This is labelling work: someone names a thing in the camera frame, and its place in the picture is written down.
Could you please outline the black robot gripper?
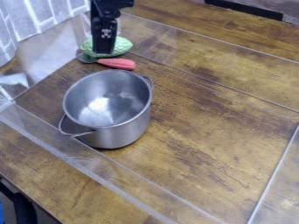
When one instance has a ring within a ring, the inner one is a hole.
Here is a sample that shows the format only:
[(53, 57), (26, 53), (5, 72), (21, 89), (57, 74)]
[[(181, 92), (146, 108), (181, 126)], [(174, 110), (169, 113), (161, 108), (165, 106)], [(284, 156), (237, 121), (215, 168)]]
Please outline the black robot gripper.
[(117, 37), (117, 21), (120, 10), (130, 8), (134, 0), (90, 0), (90, 33), (92, 51), (110, 54)]

